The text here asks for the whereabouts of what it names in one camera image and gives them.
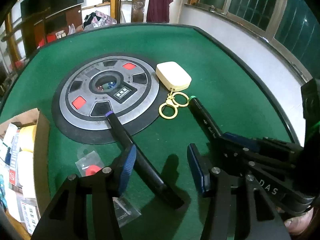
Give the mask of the person right hand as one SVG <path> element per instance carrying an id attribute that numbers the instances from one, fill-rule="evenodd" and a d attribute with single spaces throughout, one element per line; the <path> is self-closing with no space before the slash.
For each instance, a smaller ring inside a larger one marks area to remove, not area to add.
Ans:
<path id="1" fill-rule="evenodd" d="M 316 215 L 315 208 L 312 207 L 308 212 L 300 216 L 292 217 L 284 221 L 284 225 L 292 236 L 300 236 L 310 227 Z"/>

